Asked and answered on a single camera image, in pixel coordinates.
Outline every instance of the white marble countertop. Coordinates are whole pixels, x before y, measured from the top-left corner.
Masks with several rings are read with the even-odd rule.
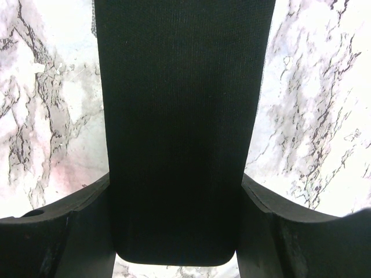
[[[245,172],[311,209],[371,206],[371,3],[277,0]],[[0,4],[0,218],[59,200],[108,172],[91,0]],[[114,277],[235,278],[136,265]]]

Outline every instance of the black object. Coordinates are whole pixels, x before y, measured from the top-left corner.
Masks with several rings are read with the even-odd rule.
[[[96,1],[110,177],[0,220],[0,277],[111,277],[115,252],[215,266],[235,250],[242,277],[369,277],[370,210],[331,217],[243,175],[273,8]]]

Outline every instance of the marble surface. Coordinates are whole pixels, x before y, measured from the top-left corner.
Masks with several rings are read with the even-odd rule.
[[[371,206],[371,3],[277,0],[246,173],[303,206]],[[0,218],[108,171],[91,0],[0,3]],[[217,268],[136,265],[114,277],[236,278]]]

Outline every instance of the black fabric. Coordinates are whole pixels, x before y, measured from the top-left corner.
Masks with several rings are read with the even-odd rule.
[[[232,257],[274,3],[95,1],[123,259],[213,266]]]

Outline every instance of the black strap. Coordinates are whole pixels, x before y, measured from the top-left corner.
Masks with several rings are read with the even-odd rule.
[[[96,0],[112,235],[142,264],[237,246],[274,0]]]

